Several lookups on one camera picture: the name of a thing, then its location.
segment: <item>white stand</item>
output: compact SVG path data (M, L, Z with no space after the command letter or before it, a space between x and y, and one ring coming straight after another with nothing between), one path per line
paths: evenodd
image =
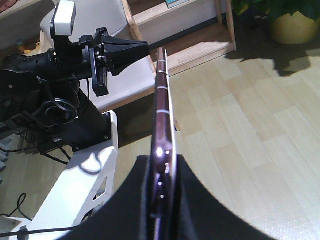
M110 199L118 156L118 125L116 114L113 111L109 113L112 138L76 152L33 221L22 221L12 232L19 231L23 226L29 231L77 226L86 213ZM99 195L105 179L106 186ZM53 240L65 234L63 231L32 234L29 239ZM10 237L10 240L16 239L16 236Z

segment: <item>laminate floor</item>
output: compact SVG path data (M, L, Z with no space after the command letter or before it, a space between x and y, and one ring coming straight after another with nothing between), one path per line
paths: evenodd
M314 44L274 44L263 50L268 57L252 57L259 45L240 44L170 77L178 153L226 207L281 240L320 239L320 46ZM304 47L305 55L297 55ZM135 131L144 124L136 118ZM119 149L115 189L150 146L147 136ZM0 212L9 213L27 193L21 208L34 217L62 170L45 158L10 155Z

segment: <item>wooden shelf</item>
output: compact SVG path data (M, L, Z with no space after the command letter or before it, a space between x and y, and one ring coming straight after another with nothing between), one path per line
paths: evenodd
M163 3L165 3L165 0L138 0L134 1L133 3L129 2L129 5L132 15L135 16Z
M138 2L133 2L131 4L131 8L135 9L135 12L138 12L137 8L139 6L142 7L142 9L146 9L146 5L144 5L144 3L153 6L156 1L160 0L149 0L145 2L143 2L143 0L139 0ZM134 16L131 15L128 18L130 19L129 23L131 25L131 29L133 33L137 32L137 34L133 35L139 36L137 40L142 40L142 34L140 33L139 28L144 28L145 24L152 26L156 21L159 21L161 17L167 14L169 17L170 13L177 10L180 10L177 12L181 13L184 7L187 9L191 4L197 1L199 0L189 0L172 8L168 8L167 4L163 2L135 14ZM163 46L168 52L168 68L171 76L236 50L231 0L224 0L226 3L226 19L228 28L222 23L221 1L222 0L212 0L212 5L214 4L218 23ZM128 17L131 14L131 10L127 9L126 12L128 13ZM154 62L157 58L155 54L155 51L151 53L151 58Z
M163 46L168 53L170 75L183 72L234 50L227 28L213 24ZM156 50L151 52L156 64Z
M166 14L169 14L171 12L174 12L180 8L183 8L185 7L186 5L189 5L189 4L192 4L194 2L196 2L197 0L189 0L187 2L184 2L182 4L179 4L175 7L172 7L172 8L168 8L167 4L165 2L159 4L159 5L156 5L148 10L145 10L137 15L133 15L134 17L134 20L136 22L136 24L138 26L142 25L142 24L145 24L147 22L150 22L154 19L157 19L159 17L162 17L162 16L165 16Z

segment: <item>black cable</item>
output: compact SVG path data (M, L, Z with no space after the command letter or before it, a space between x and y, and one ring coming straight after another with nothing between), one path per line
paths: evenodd
M70 161L71 157L69 156L69 154L67 153L66 150L64 150L62 147L59 147L60 151L66 156L66 158Z
M47 157L48 159L51 159L51 160L53 160L53 161L58 162L58 163L68 165L68 163L67 163L66 161L62 161L62 160L60 160L60 159L58 159L58 158L56 158L56 157L54 157L54 156L51 156L51 155L49 155L49 154L47 154L47 153L45 153L45 152L40 152L40 154L43 155L43 156L45 156L45 157Z
M17 205L15 210L13 210L10 214L6 214L6 213L2 213L0 214L1 216L5 216L5 217L11 217L17 210L19 211L19 213L24 216L26 219L28 219L29 221L32 221L32 219L30 217L28 217L27 215L25 215L22 210L20 209L21 205L24 203L24 201L26 200L27 194L26 193L22 193L17 201Z
M17 135L19 135L19 136L20 136L21 138L23 138L27 143L29 143L28 140L27 140L24 136L22 136L21 133L17 133ZM61 164L68 165L68 163L67 163L66 161L62 161L62 160L60 160L60 159L58 159L58 158L56 158L56 157L54 157L54 156L51 156L51 155L49 155L49 154L47 154L47 153L44 153L44 152L41 152L41 151L39 151L39 153L40 153L41 155L47 157L48 159L51 159L51 160L56 161L56 162L61 163ZM69 158L71 159L71 157L68 155L67 152L65 152L65 155L66 155L66 157L67 157L68 159L69 159Z
M89 84L89 79L86 79L86 88L88 91L88 100L90 100L90 84Z
M5 149L0 147L0 151L2 151L4 153L18 153L18 152L22 152L22 151L32 150L32 149L35 149L35 148L37 148L37 146L26 147L26 148L21 148L21 149L17 149L17 150L5 150Z
M78 226L71 227L63 227L63 228L51 228L51 229L40 229L40 230L32 230L32 231L14 231L14 232L5 232L0 233L0 238L12 237L12 236L23 236L23 235L31 235L31 234L43 234L43 233L52 233L52 232L64 232L70 231Z

